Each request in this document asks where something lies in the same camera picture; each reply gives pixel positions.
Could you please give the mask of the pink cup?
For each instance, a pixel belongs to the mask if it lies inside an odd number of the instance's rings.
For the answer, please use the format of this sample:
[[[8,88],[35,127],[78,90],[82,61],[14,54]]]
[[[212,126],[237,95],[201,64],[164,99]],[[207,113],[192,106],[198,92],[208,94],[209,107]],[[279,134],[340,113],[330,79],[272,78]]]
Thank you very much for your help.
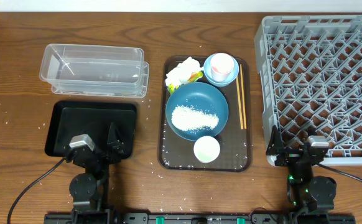
[[[210,60],[211,76],[214,81],[224,82],[234,68],[234,60],[226,53],[214,54]]]

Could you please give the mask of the light blue bowl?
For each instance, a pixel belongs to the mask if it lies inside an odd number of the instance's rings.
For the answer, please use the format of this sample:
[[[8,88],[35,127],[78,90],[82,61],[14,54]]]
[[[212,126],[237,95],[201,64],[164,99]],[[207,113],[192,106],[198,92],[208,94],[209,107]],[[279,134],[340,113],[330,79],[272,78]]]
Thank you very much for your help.
[[[214,54],[209,56],[203,64],[203,72],[204,72],[204,75],[205,75],[206,79],[208,80],[208,82],[214,86],[223,87],[223,86],[229,85],[234,80],[236,80],[237,76],[239,75],[239,64],[238,64],[237,60],[234,57],[232,57],[233,62],[234,62],[234,67],[233,67],[232,71],[230,72],[228,77],[225,79],[225,81],[216,82],[211,75],[210,62],[213,57],[214,57]]]

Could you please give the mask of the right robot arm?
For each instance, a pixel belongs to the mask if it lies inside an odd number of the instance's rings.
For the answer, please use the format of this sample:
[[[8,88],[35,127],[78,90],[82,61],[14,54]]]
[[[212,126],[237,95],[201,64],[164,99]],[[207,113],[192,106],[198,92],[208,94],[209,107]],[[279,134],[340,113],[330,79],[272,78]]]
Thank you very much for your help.
[[[266,149],[267,156],[275,156],[274,165],[287,167],[287,196],[294,208],[279,217],[277,223],[330,223],[328,211],[334,209],[336,182],[333,178],[315,176],[312,167],[323,161],[329,142],[314,131],[298,147],[282,143],[277,126],[272,127]]]

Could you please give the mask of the dark blue plate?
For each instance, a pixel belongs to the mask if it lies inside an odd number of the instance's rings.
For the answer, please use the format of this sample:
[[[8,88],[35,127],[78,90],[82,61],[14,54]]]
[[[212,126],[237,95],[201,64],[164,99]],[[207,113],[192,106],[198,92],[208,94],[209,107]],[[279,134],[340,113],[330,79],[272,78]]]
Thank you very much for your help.
[[[219,123],[214,129],[201,129],[199,131],[182,131],[171,122],[171,112],[176,106],[187,106],[205,113],[216,114]],[[189,141],[196,141],[203,136],[214,137],[226,126],[228,121],[228,102],[222,92],[216,87],[203,82],[186,84],[178,88],[167,100],[165,118],[175,134]]]

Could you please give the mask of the white green cup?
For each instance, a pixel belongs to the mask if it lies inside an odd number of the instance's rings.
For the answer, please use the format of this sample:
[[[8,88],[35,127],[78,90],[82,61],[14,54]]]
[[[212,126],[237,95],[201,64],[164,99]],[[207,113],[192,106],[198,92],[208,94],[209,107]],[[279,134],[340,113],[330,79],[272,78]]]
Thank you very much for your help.
[[[211,136],[203,136],[193,146],[195,157],[202,163],[213,162],[220,155],[220,144]]]

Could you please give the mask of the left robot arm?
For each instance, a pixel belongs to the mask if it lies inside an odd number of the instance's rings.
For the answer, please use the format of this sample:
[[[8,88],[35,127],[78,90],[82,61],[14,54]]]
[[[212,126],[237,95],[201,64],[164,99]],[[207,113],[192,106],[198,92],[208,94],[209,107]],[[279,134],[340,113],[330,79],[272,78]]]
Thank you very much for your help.
[[[109,167],[122,160],[124,142],[115,123],[109,126],[104,146],[99,147],[88,134],[72,137],[65,160],[84,168],[72,179],[73,197],[70,223],[117,223],[121,219],[108,205]]]

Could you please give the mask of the wooden chopstick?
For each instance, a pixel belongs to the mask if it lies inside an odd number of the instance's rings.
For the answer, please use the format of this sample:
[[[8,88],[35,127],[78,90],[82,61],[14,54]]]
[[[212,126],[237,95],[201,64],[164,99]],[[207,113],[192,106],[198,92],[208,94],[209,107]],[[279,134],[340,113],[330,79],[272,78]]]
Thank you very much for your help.
[[[239,65],[239,73],[240,73],[240,80],[241,80],[241,100],[242,100],[242,114],[243,114],[243,126],[244,129],[247,129],[247,121],[246,121],[246,103],[245,103],[245,94],[244,94],[244,76],[243,76],[243,66]]]
[[[236,77],[236,89],[237,89],[237,97],[238,97],[238,109],[239,109],[240,128],[241,128],[241,129],[244,129],[243,113],[242,113],[242,107],[241,107],[241,96],[240,96],[238,76]]]

